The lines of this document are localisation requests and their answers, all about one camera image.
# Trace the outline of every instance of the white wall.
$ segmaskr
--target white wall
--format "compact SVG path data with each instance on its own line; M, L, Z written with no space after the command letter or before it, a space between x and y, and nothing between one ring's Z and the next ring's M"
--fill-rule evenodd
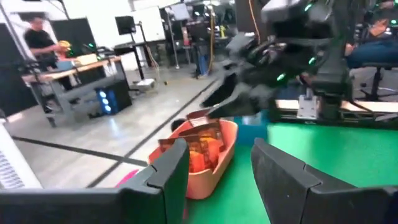
M125 16L131 12L128 0L64 0L64 3L71 18L87 17L98 46L113 48L117 44L131 41L129 35L119 35L115 21L116 16ZM125 70L135 70L138 67L134 53L121 58Z
M133 4L135 10L140 10L153 6L165 7L179 2L179 0L135 0Z
M7 12L13 28L17 32L17 38L23 45L23 51L30 57L33 57L29 48L26 46L23 33L29 27L29 23L21 21L17 12L46 12L52 21L66 19L62 12L62 5L52 0L52 4L48 1L41 2L25 2L22 0L0 0ZM87 17L88 23L93 32L95 42L99 46L112 48L116 44L123 44L131 41L128 35L119 36L116 26L115 16L125 16L131 12L128 0L63 0L68 15L71 19L79 19ZM3 16L0 14L0 22L4 22ZM53 29L49 22L44 24L44 29L50 34L56 42ZM135 70L137 63L134 54L122 56L122 63L125 70Z
M54 1L54 4L60 5L60 3L57 1ZM21 49L20 49L20 46L18 46L19 50L23 51L25 53L24 55L28 55L28 57L30 57L30 58L33 58L33 55L31 54L31 52L23 38L23 34L24 34L25 30L29 28L29 23L22 21L17 13L18 12L46 12L50 19L66 18L62 12L60 12L57 8L53 7L47 1L25 2L22 0L2 0L2 5L4 7L4 10L6 11L6 14L7 14L9 20L12 23L12 26L13 26L16 34L17 34L17 36L13 37L13 38L19 39L19 42L22 44ZM0 19L1 19L0 21L5 22L2 14L1 14ZM54 41L57 41L49 22L45 22L44 30L46 30L50 34L51 38L53 38Z

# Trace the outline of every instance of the green table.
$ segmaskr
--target green table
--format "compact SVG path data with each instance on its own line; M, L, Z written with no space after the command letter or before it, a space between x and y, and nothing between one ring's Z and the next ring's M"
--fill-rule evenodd
M279 149L357 187L398 184L398 131L276 124L269 126L269 140ZM212 196L188 201L187 223L269 223L250 156L251 147L236 147Z

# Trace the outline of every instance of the computer tower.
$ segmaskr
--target computer tower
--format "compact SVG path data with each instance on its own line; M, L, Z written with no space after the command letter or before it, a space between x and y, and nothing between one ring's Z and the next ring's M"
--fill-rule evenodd
M129 86L125 80L97 88L96 93L104 114L117 114L132 105Z

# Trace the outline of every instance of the floor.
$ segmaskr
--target floor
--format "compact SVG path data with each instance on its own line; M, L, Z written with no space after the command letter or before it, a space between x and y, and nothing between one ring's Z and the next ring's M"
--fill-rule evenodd
M114 187L126 174L146 165L157 140L170 134L170 122L199 109L200 102L216 84L211 77L190 78L188 65L181 69L160 69L158 93L134 99L133 105L116 116L86 119L73 126L51 128L39 107L11 117L6 125L32 170L45 188ZM353 70L355 87L371 83L375 69ZM397 71L386 71L381 86L394 88ZM155 77L151 70L146 77ZM128 72L129 82L138 80ZM397 101L397 97L388 100Z

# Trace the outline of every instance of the black shirt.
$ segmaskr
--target black shirt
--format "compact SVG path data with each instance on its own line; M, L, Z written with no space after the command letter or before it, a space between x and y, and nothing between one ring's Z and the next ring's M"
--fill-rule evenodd
M44 30L36 31L29 29L25 32L24 39L30 49L43 49L54 44L54 41L51 39L50 35ZM57 61L53 52L35 55L35 57L38 61L44 60L46 67L54 67L55 62Z

